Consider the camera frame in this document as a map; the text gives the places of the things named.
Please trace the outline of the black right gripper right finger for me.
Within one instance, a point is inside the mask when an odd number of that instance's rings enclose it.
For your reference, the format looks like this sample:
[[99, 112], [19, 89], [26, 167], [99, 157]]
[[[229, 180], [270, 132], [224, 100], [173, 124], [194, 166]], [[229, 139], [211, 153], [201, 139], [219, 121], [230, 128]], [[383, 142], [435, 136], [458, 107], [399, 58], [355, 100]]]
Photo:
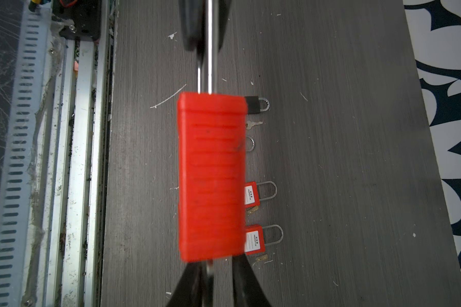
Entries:
[[233, 299], [236, 307], [271, 307], [245, 254], [232, 257]]

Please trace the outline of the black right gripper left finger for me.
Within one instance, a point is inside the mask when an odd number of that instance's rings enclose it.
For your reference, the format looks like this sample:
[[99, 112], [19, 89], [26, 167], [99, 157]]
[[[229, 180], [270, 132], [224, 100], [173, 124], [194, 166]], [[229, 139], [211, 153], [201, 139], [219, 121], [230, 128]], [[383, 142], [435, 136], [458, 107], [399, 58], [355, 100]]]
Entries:
[[202, 306], [202, 263], [192, 262], [186, 265], [183, 275], [167, 307], [201, 307]]

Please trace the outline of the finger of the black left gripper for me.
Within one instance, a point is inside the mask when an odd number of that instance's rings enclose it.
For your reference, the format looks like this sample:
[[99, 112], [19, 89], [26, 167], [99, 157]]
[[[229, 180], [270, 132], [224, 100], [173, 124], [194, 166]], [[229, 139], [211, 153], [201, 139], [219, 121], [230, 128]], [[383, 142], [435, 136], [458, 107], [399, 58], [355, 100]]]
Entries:
[[218, 1], [218, 49], [221, 50], [224, 44], [224, 37], [229, 21], [230, 7], [232, 0], [219, 0]]
[[178, 2], [184, 49], [204, 52], [205, 1], [179, 0]]

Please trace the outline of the small black padlock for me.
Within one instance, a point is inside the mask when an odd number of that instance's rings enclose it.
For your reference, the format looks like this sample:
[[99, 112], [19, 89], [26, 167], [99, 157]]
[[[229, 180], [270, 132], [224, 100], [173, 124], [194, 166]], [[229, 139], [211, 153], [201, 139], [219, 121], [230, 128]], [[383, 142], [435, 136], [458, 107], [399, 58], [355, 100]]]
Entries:
[[249, 115], [257, 115], [270, 109], [270, 101], [264, 97], [246, 96]]

